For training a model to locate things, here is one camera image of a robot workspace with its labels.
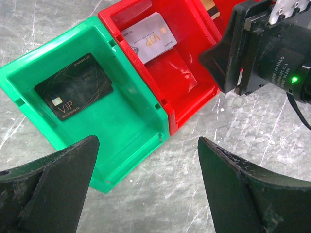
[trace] black vip card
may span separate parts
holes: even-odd
[[[108,95],[113,88],[107,74],[89,53],[39,83],[35,91],[63,121]]]

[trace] white vip card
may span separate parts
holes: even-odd
[[[125,40],[145,64],[177,44],[160,13],[153,13],[122,32]]]

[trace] screw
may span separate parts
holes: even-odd
[[[298,8],[298,6],[299,6],[299,1],[295,3],[294,8]]]
[[[281,15],[281,14],[283,14],[283,12],[284,12],[284,9],[281,8],[281,9],[279,9],[278,14]]]

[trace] green led light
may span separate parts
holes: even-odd
[[[295,83],[298,81],[298,78],[297,77],[292,77],[292,83]]]

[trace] grey marble surface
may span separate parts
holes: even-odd
[[[117,0],[0,0],[0,67]],[[309,106],[301,105],[306,119]],[[0,91],[0,170],[54,152]],[[212,233],[197,140],[205,136],[267,169],[311,181],[311,133],[272,85],[249,97],[220,94],[113,191],[89,189],[78,231]]]

